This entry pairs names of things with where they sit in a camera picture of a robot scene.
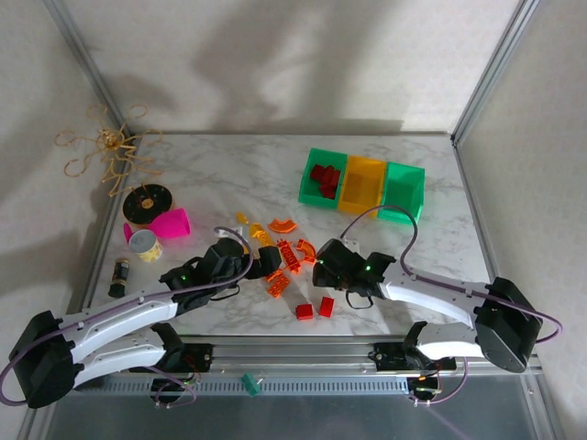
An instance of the white wall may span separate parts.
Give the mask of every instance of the white wall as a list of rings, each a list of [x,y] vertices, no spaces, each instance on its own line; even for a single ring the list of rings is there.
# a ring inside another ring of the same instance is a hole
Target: white wall
[[[450,131],[518,0],[63,0],[164,130]]]
[[[71,128],[94,136],[85,111],[96,98],[41,2],[0,2],[0,364],[28,320],[65,311],[87,277],[107,196],[95,163],[63,175],[74,151],[53,146]],[[22,399],[11,373],[4,386]],[[0,405],[3,440],[15,438],[26,407]]]
[[[461,148],[499,272],[565,325],[538,354],[569,439],[587,438],[585,23],[584,0],[540,3]]]

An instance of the red block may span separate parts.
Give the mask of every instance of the red block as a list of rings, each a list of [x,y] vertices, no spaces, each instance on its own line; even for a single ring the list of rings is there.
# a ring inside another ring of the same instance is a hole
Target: red block
[[[310,179],[320,182],[322,180],[323,174],[324,167],[322,165],[315,165],[312,171],[310,172]]]
[[[336,188],[338,186],[338,179],[340,179],[340,171],[334,170],[334,173],[332,173],[332,177],[330,178],[329,183]]]
[[[322,174],[322,179],[320,179],[320,182],[323,185],[329,184],[332,180],[332,176],[334,176],[334,167],[332,165],[328,165]]]
[[[320,316],[325,316],[326,318],[332,317],[332,309],[334,309],[334,300],[327,296],[322,298],[322,302],[320,303],[320,311],[318,314]]]
[[[303,321],[304,319],[314,318],[314,310],[312,310],[312,304],[298,305],[295,308],[295,316],[300,321]]]
[[[334,200],[337,197],[337,187],[332,185],[322,185],[318,188],[322,197]]]

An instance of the marble surface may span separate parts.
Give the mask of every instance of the marble surface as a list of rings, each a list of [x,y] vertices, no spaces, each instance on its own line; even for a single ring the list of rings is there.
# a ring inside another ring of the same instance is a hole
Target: marble surface
[[[203,255],[216,242],[214,226],[237,226],[239,211],[250,222],[264,226],[273,218],[292,218],[298,228],[283,237],[303,237],[316,248],[340,234],[353,215],[297,202],[310,148],[426,169],[426,202],[419,222],[419,238],[407,260],[417,268],[440,275],[466,281],[488,280],[448,137],[168,135],[153,147],[145,145],[146,141],[140,154],[155,158],[157,168],[164,171],[154,182],[167,186],[176,205],[186,209],[192,234],[161,240],[163,256],[154,263],[144,263],[127,248],[124,217],[118,214],[93,305],[111,301],[106,292],[115,259],[130,259],[127,292],[134,292],[172,267]],[[138,184],[141,178],[131,176],[130,182]],[[369,218],[358,223],[349,238],[359,241],[363,256],[380,251],[398,257],[411,234],[410,226]],[[274,240],[278,238],[274,233],[271,236]],[[253,239],[251,245],[257,248],[259,243]],[[312,285],[309,265],[299,275],[288,276],[292,283],[280,299],[266,292],[264,280],[244,280],[238,296],[211,302],[175,318],[172,324],[180,335],[401,335],[414,321],[446,322],[440,314],[403,302],[375,300],[369,310],[352,310],[342,292]],[[317,308],[325,295],[336,299],[331,319],[316,314],[312,321],[296,320],[294,310],[298,304],[311,303]]]

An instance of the green plastic container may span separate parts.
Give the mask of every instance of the green plastic container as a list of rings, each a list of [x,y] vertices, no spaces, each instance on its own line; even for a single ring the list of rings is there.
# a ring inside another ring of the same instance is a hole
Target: green plastic container
[[[343,153],[312,148],[310,155],[308,156],[308,162],[305,164],[304,177],[302,178],[302,184],[300,185],[298,201],[302,204],[312,204],[313,206],[320,206],[322,208],[337,209],[340,189],[342,188],[342,181],[344,180],[345,169],[347,168],[347,158],[348,155]],[[321,165],[323,167],[332,165],[336,170],[340,171],[337,194],[334,200],[323,197],[318,190],[318,187],[320,186],[319,182],[310,178],[310,173],[315,165]]]
[[[424,186],[426,172],[423,168],[410,167],[401,163],[387,162],[383,185],[382,204],[396,204],[404,208],[415,219],[420,219],[424,207]],[[379,218],[404,225],[411,225],[410,219],[399,211],[381,209]]]

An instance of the orange plastic container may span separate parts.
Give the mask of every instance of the orange plastic container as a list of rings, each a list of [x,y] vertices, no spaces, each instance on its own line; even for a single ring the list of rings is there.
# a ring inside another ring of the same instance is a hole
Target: orange plastic container
[[[386,167],[387,163],[382,160],[349,156],[338,209],[346,213],[362,214],[381,204]]]

